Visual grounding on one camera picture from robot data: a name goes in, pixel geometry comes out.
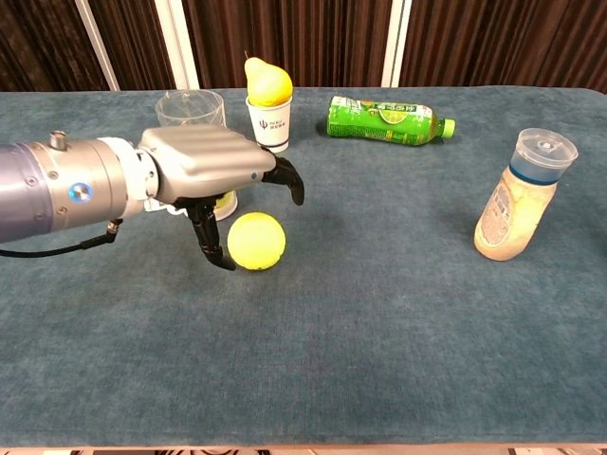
yellow pear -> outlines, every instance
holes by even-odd
[[[293,95],[293,82],[288,73],[262,59],[251,57],[245,61],[248,102],[254,106],[278,106]]]

green bottle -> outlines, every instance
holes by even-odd
[[[453,136],[455,121],[439,118],[428,106],[333,97],[326,132],[333,137],[366,137],[422,145],[435,137]]]

plastic bottle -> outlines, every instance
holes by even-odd
[[[476,225],[476,249],[494,261],[507,261],[522,253],[554,197],[559,179],[577,157],[576,146],[557,133],[522,130],[510,164]]]
[[[326,131],[332,137],[366,137],[422,145],[453,135],[455,121],[439,118],[432,108],[405,102],[376,102],[333,97]]]

yellow ball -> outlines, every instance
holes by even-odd
[[[228,250],[240,266],[265,270],[281,259],[285,251],[283,227],[270,215],[247,213],[238,218],[228,233]]]

white paper cup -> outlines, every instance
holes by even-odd
[[[275,154],[288,147],[292,100],[293,97],[278,106],[263,107],[253,106],[247,97],[248,114],[253,124],[255,140]]]
[[[234,213],[236,207],[238,207],[238,197],[236,196],[236,191],[226,193],[224,197],[217,200],[214,210],[215,219],[217,221],[225,220]]]

